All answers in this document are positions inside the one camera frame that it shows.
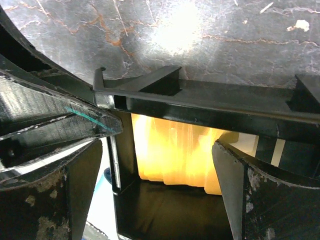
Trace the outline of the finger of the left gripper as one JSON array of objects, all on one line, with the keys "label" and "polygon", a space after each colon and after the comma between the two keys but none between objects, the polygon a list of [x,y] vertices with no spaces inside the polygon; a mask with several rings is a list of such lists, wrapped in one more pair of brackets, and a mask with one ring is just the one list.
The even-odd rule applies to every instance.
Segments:
[{"label": "finger of the left gripper", "polygon": [[0,59],[0,170],[24,173],[51,155],[123,131],[121,120]]},{"label": "finger of the left gripper", "polygon": [[84,101],[94,101],[93,87],[38,51],[0,9],[0,54],[25,72]]}]

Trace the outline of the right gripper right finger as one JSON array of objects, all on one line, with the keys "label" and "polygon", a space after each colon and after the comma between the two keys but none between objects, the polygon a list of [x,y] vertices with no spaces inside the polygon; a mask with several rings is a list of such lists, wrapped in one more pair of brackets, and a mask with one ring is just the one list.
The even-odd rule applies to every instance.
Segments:
[{"label": "right gripper right finger", "polygon": [[212,158],[235,240],[318,240],[320,182],[216,140]]}]

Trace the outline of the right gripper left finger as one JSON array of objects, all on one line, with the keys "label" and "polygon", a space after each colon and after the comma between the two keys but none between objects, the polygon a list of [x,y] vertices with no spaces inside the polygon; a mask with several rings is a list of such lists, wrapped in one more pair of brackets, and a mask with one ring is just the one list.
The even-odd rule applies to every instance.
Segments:
[{"label": "right gripper left finger", "polygon": [[80,240],[103,154],[96,139],[36,170],[0,183],[2,240]]}]

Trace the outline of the black plastic tray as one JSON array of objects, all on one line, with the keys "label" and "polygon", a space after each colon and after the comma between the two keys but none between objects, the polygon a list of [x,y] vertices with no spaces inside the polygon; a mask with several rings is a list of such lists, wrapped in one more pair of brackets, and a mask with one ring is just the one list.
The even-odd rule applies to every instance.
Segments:
[{"label": "black plastic tray", "polygon": [[180,67],[93,80],[120,240],[317,240],[320,78],[293,89],[180,79]]}]

